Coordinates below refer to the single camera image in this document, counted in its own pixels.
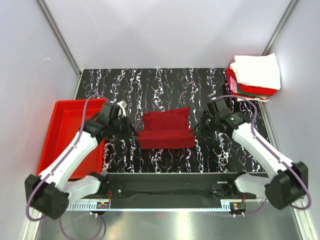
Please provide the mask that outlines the dark red t-shirt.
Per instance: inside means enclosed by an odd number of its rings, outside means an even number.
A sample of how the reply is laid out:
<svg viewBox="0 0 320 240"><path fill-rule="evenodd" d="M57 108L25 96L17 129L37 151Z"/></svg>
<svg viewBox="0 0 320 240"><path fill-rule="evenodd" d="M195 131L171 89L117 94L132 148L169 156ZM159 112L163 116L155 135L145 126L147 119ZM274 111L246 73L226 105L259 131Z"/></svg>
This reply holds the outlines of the dark red t-shirt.
<svg viewBox="0 0 320 240"><path fill-rule="evenodd" d="M189 107L145 113L143 130L138 132L137 138L140 148L178 150L193 147L195 136L191 133L189 115Z"/></svg>

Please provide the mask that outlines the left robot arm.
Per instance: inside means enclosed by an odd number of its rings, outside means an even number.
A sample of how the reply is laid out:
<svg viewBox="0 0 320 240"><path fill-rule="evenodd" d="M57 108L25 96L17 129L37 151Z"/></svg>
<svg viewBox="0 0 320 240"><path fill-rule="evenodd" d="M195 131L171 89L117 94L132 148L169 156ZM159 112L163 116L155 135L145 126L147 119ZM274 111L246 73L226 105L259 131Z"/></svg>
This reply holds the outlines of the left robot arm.
<svg viewBox="0 0 320 240"><path fill-rule="evenodd" d="M26 208L30 221L33 208L52 220L60 218L69 204L94 195L103 198L108 193L107 177L90 172L84 178L69 183L69 179L82 161L110 136L118 138L137 137L126 113L127 103L105 102L100 111L83 120L79 131L56 160L39 176L30 174L24 181Z"/></svg>

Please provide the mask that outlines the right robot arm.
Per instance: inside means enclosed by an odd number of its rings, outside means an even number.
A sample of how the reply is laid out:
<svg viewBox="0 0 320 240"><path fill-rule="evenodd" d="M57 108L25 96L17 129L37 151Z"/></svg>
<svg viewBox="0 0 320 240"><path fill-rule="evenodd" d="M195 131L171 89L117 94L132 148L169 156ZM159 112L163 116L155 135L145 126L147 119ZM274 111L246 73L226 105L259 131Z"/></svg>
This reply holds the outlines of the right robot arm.
<svg viewBox="0 0 320 240"><path fill-rule="evenodd" d="M312 204L308 167L301 161L293 162L263 138L255 130L256 118L256 113L249 117L241 112L232 112L223 95L207 103L207 110L203 111L193 132L205 138L212 138L216 132L228 135L265 170L266 177L238 173L227 182L227 195L235 199L243 194L263 197L278 210L292 207L295 201L306 196L307 204L303 209L308 209Z"/></svg>

